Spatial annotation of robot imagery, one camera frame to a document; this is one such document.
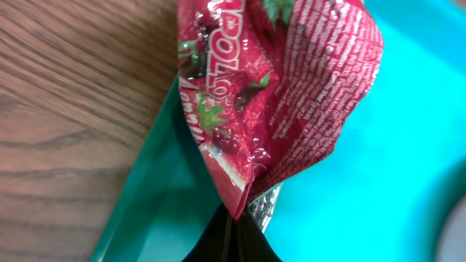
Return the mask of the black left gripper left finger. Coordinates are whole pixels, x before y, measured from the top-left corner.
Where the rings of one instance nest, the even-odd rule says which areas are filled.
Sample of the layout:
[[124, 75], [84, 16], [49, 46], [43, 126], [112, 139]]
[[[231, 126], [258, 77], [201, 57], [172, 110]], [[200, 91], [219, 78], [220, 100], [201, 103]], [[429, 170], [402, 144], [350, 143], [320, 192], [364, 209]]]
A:
[[182, 262], [227, 262], [231, 232], [232, 217], [220, 204], [196, 245]]

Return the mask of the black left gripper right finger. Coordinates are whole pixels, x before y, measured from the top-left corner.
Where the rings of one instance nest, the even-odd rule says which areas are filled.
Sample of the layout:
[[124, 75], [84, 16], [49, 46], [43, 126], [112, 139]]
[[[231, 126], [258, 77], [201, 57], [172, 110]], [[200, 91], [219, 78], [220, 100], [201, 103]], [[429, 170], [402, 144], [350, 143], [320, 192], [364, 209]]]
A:
[[244, 209], [234, 222], [234, 256], [239, 262], [282, 262], [258, 227], [252, 212]]

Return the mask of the red snack wrapper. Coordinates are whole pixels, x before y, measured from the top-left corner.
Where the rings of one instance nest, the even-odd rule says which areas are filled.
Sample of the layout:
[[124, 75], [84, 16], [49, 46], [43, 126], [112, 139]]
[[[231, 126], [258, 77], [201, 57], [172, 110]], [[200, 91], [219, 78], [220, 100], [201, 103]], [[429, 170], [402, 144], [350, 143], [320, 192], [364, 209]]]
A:
[[374, 84], [361, 0], [180, 0], [178, 90], [228, 213], [331, 154]]

